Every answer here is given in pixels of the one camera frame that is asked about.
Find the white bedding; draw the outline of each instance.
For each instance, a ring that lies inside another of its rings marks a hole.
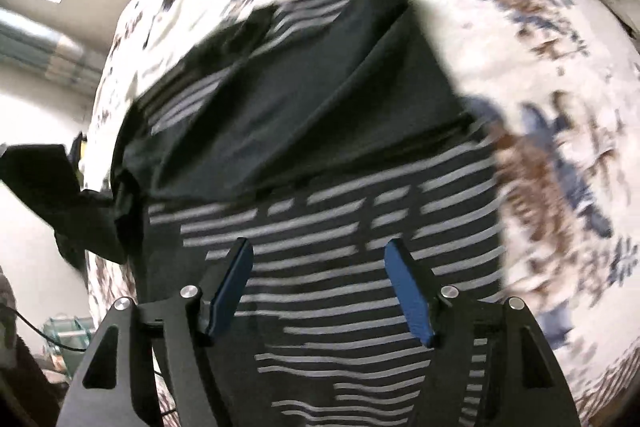
[[[95,101],[89,188],[130,102],[223,21],[272,1],[130,2]],[[452,84],[501,136],[505,292],[538,317],[586,422],[640,364],[640,56],[599,0],[413,2]],[[640,13],[640,0],[624,6]],[[89,264],[99,320],[135,288],[127,267]]]

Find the black cable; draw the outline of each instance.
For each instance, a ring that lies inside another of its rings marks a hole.
[[[69,351],[77,351],[78,353],[84,353],[86,351],[86,349],[82,349],[82,347],[71,347],[71,346],[65,346],[65,344],[60,344],[58,341],[53,340],[51,337],[48,337],[47,335],[45,335],[44,333],[42,333],[42,331],[40,331],[38,328],[36,328],[36,326],[34,326],[33,324],[31,324],[27,319],[25,319],[18,310],[14,310],[13,308],[11,308],[11,306],[7,306],[4,303],[0,303],[0,307],[4,308],[5,310],[9,310],[11,312],[13,312],[18,318],[20,318],[20,320],[22,322],[24,322],[28,327],[30,327],[33,331],[35,331],[37,334],[39,334],[39,336],[41,336],[43,339],[45,339],[46,341],[50,342],[51,344],[53,344],[54,346],[58,346],[61,347],[62,349],[68,349]]]

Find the silver screw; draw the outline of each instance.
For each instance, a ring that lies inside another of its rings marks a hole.
[[[120,297],[116,303],[115,303],[115,308],[118,311],[123,311],[126,310],[129,306],[131,306],[131,301],[129,299],[127,299],[126,297]]]
[[[524,309],[524,301],[520,297],[511,297],[509,299],[509,307],[512,310],[522,310]]]
[[[180,296],[189,299],[198,293],[198,287],[190,284],[180,290]]]
[[[440,289],[440,293],[442,293],[442,296],[447,299],[455,299],[458,295],[460,295],[458,288],[456,288],[455,286],[443,286]]]

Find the bed sheet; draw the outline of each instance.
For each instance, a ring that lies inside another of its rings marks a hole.
[[[132,0],[95,100],[86,187],[108,183],[132,100],[207,34],[273,1]],[[586,424],[640,365],[640,56],[599,0],[412,4],[495,136],[504,291],[538,318]],[[640,12],[640,0],[625,6]],[[135,285],[126,266],[92,254],[88,266],[99,321]]]

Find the mattress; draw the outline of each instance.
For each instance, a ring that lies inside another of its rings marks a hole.
[[[132,0],[95,99],[86,187],[108,185],[133,100],[217,28],[276,1]],[[497,138],[503,293],[538,319],[586,425],[640,365],[640,0],[411,1],[454,89]],[[127,266],[89,253],[88,267],[99,322],[136,288]]]

